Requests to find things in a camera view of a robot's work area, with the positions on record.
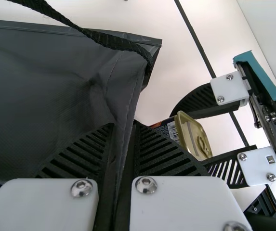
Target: blue object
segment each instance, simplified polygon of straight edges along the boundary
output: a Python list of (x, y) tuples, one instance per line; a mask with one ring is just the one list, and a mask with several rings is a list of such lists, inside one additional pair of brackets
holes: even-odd
[(264, 85), (265, 89), (268, 91), (273, 101), (276, 101), (276, 86), (273, 84), (271, 79), (265, 73), (263, 68), (259, 65), (258, 61), (254, 58), (251, 51), (242, 53), (233, 58), (234, 65), (237, 62), (248, 62), (252, 67), (254, 73), (260, 79), (261, 83)]

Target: white wall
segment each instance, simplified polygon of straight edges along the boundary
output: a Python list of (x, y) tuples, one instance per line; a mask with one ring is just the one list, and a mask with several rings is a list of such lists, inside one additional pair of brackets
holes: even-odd
[(276, 0), (237, 0), (276, 75)]
[[(82, 27), (126, 31), (163, 39), (149, 85), (141, 93), (136, 118), (151, 125), (169, 117), (187, 93), (210, 81), (209, 73), (173, 0), (48, 0), (56, 10)], [(232, 58), (252, 50), (272, 72), (236, 0), (182, 0), (187, 16), (217, 76), (234, 71)], [(0, 19), (60, 25), (20, 5), (0, 0)], [(248, 106), (236, 116), (251, 145), (269, 146), (262, 129), (255, 129)], [(214, 154), (244, 147), (229, 115), (200, 120)], [(261, 191), (244, 189), (245, 208)]]

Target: tin can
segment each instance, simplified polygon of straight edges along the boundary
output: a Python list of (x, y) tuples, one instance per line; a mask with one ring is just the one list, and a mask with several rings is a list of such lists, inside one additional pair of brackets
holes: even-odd
[(199, 161), (213, 156), (202, 125), (183, 111), (152, 125), (151, 128), (177, 142)]

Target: gray bag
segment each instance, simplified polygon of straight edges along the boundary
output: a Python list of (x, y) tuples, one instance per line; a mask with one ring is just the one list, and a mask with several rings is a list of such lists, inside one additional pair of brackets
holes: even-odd
[(107, 123), (115, 124), (120, 173), (161, 40), (83, 29), (43, 0), (26, 2), (71, 27), (0, 21), (0, 184), (35, 177), (51, 156)]

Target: black strap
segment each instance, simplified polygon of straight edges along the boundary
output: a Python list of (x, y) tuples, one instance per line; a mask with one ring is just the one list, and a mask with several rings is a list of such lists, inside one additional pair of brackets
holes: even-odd
[(77, 26), (73, 22), (71, 22), (69, 19), (64, 17), (62, 14), (60, 14), (58, 11), (53, 9), (45, 0), (8, 0), (12, 1), (18, 4), (21, 4), (23, 6), (26, 6), (28, 8), (31, 8), (39, 13), (42, 13), (50, 18), (53, 18), (67, 26), (70, 26), (77, 31), (84, 34), (86, 37), (94, 40), (96, 43), (111, 48), (113, 50), (119, 50), (119, 51), (134, 51), (141, 55), (146, 61), (147, 61), (147, 67), (145, 70), (145, 74), (148, 75), (151, 73), (153, 69), (153, 59), (151, 54), (144, 49), (143, 47), (137, 45), (136, 43), (129, 41), (125, 38), (116, 37), (113, 35), (105, 34), (102, 32), (97, 32), (89, 29), (81, 28), (80, 26)]

